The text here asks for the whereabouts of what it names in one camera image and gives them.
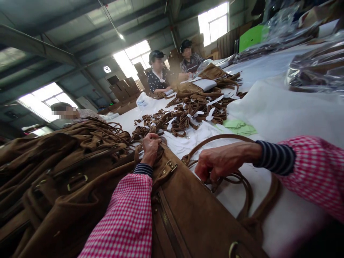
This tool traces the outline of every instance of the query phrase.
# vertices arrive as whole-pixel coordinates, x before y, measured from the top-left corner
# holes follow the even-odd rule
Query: person
[[[164,66],[163,58],[164,53],[159,50],[154,50],[149,54],[149,64],[152,66],[152,71],[147,74],[147,78],[149,88],[154,94],[171,90],[172,80],[177,77]],[[178,74],[179,81],[187,79],[187,74]]]
[[[184,59],[180,62],[180,71],[182,73],[195,73],[200,64],[205,61],[197,53],[192,52],[192,42],[188,39],[184,40],[180,46],[180,53]]]
[[[152,172],[161,139],[148,133],[144,155],[132,174],[117,185],[104,217],[93,229],[79,258],[149,257],[152,246]]]
[[[105,216],[79,257],[151,256],[151,175],[159,143],[156,134],[143,139],[141,163],[119,182]],[[195,173],[203,182],[216,182],[243,163],[270,170],[290,191],[344,223],[343,149],[314,136],[297,136],[278,144],[238,142],[203,150]]]
[[[61,118],[70,119],[71,124],[81,121],[88,121],[86,117],[94,117],[106,123],[100,115],[91,109],[75,109],[72,105],[65,102],[58,102],[50,106],[54,115],[59,115]]]

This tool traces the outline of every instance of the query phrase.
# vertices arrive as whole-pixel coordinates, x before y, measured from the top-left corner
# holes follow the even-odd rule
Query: zipper
[[[163,202],[161,201],[161,197],[160,197],[159,193],[157,193],[157,196],[158,196],[158,203],[159,203],[158,204],[158,210],[159,210],[159,213],[161,215],[161,219],[162,219],[162,222],[164,224],[168,238],[171,242],[172,248],[175,252],[175,255],[176,255],[176,257],[184,257],[182,249],[180,248],[177,236],[176,236],[175,232],[173,231],[170,220],[168,219],[168,216],[166,213],[166,207],[163,204]]]
[[[110,153],[113,153],[113,152],[116,152],[118,151],[118,145],[115,145],[114,147],[112,147],[111,149],[107,149],[107,150],[104,150],[104,151],[101,151],[101,152],[98,152],[98,153],[95,153],[95,154],[92,154],[90,156],[87,156],[85,158],[83,158],[82,160],[60,170],[59,172],[57,172],[56,174],[53,175],[53,178],[57,178],[61,175],[63,175],[64,173],[68,172],[69,170],[72,170],[82,164],[84,164],[85,162],[89,161],[90,159],[93,159],[93,158],[97,158],[97,157],[100,157],[102,155],[105,155],[105,154],[110,154]]]

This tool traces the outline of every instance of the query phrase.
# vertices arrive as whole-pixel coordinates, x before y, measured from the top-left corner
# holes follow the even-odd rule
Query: polka dot blouse
[[[170,86],[175,74],[167,68],[162,69],[162,78],[159,78],[153,70],[147,74],[149,88],[152,92],[156,89],[165,89]]]

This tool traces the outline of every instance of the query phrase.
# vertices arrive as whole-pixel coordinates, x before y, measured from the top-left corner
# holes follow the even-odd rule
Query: green paper
[[[250,136],[252,134],[257,134],[257,131],[252,125],[248,125],[241,120],[225,120],[223,126],[231,130],[234,134],[241,136]]]

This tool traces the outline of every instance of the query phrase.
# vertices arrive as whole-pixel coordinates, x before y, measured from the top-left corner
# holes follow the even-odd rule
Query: striped sleeve
[[[152,177],[153,168],[150,165],[139,163],[136,165],[133,174],[144,174]]]
[[[285,144],[274,144],[264,141],[256,141],[262,147],[262,158],[255,167],[263,167],[271,172],[287,176],[293,172],[295,152]]]

